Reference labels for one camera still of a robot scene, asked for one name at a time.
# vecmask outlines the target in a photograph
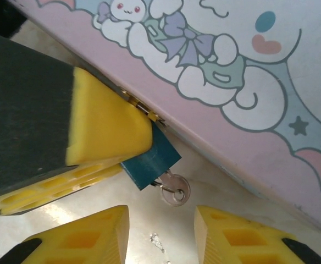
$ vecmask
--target silver key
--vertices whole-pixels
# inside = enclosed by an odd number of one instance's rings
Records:
[[[162,183],[162,195],[165,201],[172,206],[181,206],[188,201],[191,188],[187,180],[169,170],[159,177]]]

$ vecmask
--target blue eye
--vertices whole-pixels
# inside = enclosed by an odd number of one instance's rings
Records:
[[[272,11],[267,11],[261,14],[256,20],[256,30],[260,33],[270,30],[275,23],[275,14]]]

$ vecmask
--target blue star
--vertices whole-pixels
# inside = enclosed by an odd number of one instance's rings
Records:
[[[296,117],[296,121],[294,123],[290,123],[289,127],[294,129],[294,135],[302,134],[307,136],[306,127],[308,126],[308,122],[302,121],[301,117],[298,115]]]

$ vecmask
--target pink heart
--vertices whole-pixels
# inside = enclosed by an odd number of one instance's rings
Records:
[[[277,54],[281,51],[281,44],[278,41],[266,41],[262,35],[252,38],[252,47],[261,54]]]

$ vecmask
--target white floor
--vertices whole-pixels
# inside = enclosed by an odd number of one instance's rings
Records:
[[[69,63],[74,58],[53,39],[31,23],[26,23],[14,40]],[[128,205],[130,238],[127,264],[196,264],[193,234],[196,205],[208,205],[296,235],[321,255],[321,234],[284,212],[279,206],[261,200],[237,185],[218,168],[184,145],[171,141],[183,156],[172,171],[184,175],[192,186],[186,205],[170,207],[158,189],[138,191],[126,173],[91,188],[43,206],[23,216],[0,217],[0,257],[25,238],[115,205]],[[165,252],[150,237],[157,233]]]

